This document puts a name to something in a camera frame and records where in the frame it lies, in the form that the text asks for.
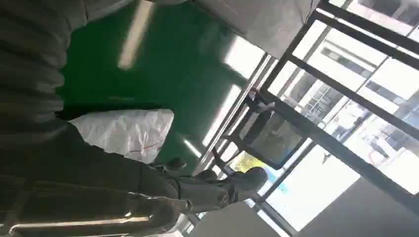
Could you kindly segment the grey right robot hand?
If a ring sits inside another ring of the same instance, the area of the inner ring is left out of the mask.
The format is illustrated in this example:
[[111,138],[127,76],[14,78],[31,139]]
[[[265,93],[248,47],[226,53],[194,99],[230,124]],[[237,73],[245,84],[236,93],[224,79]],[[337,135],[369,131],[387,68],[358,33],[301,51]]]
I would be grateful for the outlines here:
[[75,127],[41,142],[0,144],[3,237],[146,237],[182,214],[221,210],[267,181],[261,167],[218,180],[174,176],[85,142]]

